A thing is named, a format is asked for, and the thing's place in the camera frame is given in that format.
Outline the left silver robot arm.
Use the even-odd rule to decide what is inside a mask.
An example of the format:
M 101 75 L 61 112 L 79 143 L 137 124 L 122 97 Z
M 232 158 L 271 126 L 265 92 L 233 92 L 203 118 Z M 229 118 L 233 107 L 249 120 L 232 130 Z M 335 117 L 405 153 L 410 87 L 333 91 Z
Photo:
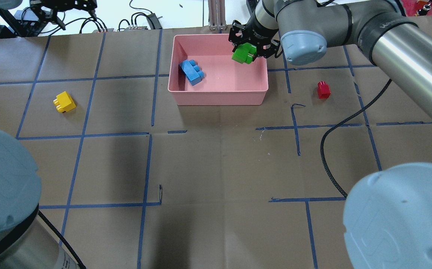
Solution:
M 37 169 L 26 148 L 0 130 L 0 269 L 84 269 L 40 211 Z

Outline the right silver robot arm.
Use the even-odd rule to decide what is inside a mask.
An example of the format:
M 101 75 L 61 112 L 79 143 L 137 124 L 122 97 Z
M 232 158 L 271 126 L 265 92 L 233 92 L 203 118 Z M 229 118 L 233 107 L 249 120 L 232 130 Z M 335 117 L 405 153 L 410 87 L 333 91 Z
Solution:
M 332 184 L 345 198 L 346 249 L 355 269 L 432 269 L 432 163 L 400 164 L 368 175 L 347 193 L 325 158 L 328 135 L 362 114 L 395 82 L 432 119 L 432 38 L 405 17 L 399 0 L 330 6 L 316 0 L 261 0 L 246 24 L 229 31 L 233 59 L 252 63 L 283 49 L 303 66 L 327 48 L 355 44 L 389 80 L 361 110 L 330 128 L 320 156 Z

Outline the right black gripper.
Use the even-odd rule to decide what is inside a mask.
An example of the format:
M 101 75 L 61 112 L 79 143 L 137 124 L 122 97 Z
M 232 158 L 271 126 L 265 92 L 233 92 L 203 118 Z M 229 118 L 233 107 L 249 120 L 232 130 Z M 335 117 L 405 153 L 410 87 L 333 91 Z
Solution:
M 239 46 L 250 43 L 256 47 L 256 52 L 253 54 L 253 60 L 259 57 L 278 58 L 281 56 L 279 51 L 281 43 L 275 40 L 274 36 L 278 33 L 278 29 L 269 29 L 263 26 L 256 17 L 250 17 L 246 24 L 234 20 L 229 30 L 228 41 L 232 43 L 234 53 Z

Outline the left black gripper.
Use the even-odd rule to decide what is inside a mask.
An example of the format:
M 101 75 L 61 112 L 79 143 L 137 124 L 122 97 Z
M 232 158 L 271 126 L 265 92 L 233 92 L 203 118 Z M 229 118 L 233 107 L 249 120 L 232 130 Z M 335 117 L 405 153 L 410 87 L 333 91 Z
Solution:
M 55 24 L 62 30 L 65 30 L 66 26 L 63 20 L 58 17 L 59 12 L 65 13 L 72 9 L 84 10 L 90 14 L 94 21 L 97 20 L 95 14 L 96 0 L 30 0 L 29 7 L 38 17 L 39 22 Z

